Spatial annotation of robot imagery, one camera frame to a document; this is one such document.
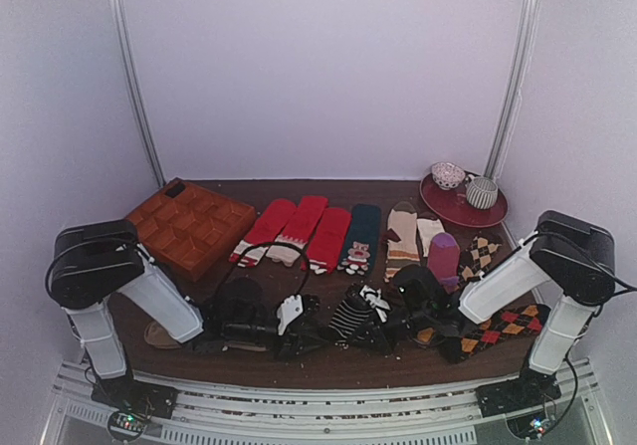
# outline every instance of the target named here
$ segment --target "white sock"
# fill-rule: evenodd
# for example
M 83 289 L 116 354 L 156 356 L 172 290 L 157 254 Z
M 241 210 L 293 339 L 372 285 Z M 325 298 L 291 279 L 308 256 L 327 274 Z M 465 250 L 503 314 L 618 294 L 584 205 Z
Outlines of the white sock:
M 420 235 L 420 242 L 422 243 L 422 256 L 426 258 L 429 256 L 429 245 L 431 240 L 438 233 L 444 233 L 442 223 L 439 219 L 425 219 L 418 218 L 418 234 Z

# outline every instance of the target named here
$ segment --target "beige striped sock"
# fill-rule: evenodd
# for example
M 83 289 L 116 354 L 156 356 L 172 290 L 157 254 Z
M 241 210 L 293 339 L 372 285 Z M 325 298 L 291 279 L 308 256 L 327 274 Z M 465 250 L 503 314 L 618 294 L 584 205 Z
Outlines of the beige striped sock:
M 399 241 L 389 241 L 387 247 L 387 264 L 385 267 L 385 283 L 405 266 L 420 264 L 420 255 L 416 245 L 416 209 L 407 201 L 396 204 L 387 219 L 387 230 L 396 233 Z

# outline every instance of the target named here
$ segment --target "patterned bowl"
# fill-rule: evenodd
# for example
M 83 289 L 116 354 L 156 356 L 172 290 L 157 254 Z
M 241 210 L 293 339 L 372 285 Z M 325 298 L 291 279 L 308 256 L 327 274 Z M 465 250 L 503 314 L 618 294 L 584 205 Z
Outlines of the patterned bowl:
M 454 163 L 440 162 L 431 167 L 431 175 L 440 189 L 448 190 L 460 186 L 465 180 L 465 170 Z

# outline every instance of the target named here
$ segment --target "round red tray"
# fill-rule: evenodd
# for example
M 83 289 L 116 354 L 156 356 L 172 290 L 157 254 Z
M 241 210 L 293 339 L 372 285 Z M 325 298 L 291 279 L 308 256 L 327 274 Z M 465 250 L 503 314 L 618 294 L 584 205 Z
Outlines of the round red tray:
M 467 202 L 465 183 L 445 191 L 434 182 L 431 174 L 420 182 L 420 196 L 429 209 L 451 223 L 467 228 L 490 228 L 503 222 L 509 210 L 507 198 L 500 191 L 491 209 L 474 208 Z

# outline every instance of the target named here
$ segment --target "red and white sock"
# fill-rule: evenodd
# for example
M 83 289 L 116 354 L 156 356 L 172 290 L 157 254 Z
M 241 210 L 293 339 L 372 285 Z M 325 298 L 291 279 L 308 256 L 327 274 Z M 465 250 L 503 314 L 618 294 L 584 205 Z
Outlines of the red and white sock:
M 300 249 L 305 248 L 326 207 L 327 198 L 304 196 L 297 207 L 297 212 L 275 241 L 292 244 Z M 286 266 L 291 267 L 300 254 L 290 248 L 273 246 L 268 250 L 266 256 L 275 263 L 283 262 Z
M 342 208 L 327 208 L 317 226 L 317 233 L 308 247 L 310 268 L 315 274 L 331 274 L 338 265 L 338 256 L 351 222 L 351 214 Z
M 230 255 L 229 261 L 236 263 L 241 253 L 256 244 L 274 241 L 297 211 L 297 205 L 288 199 L 275 199 L 266 208 L 248 234 L 239 242 Z M 255 248 L 246 254 L 239 266 L 254 268 L 266 254 L 268 247 Z

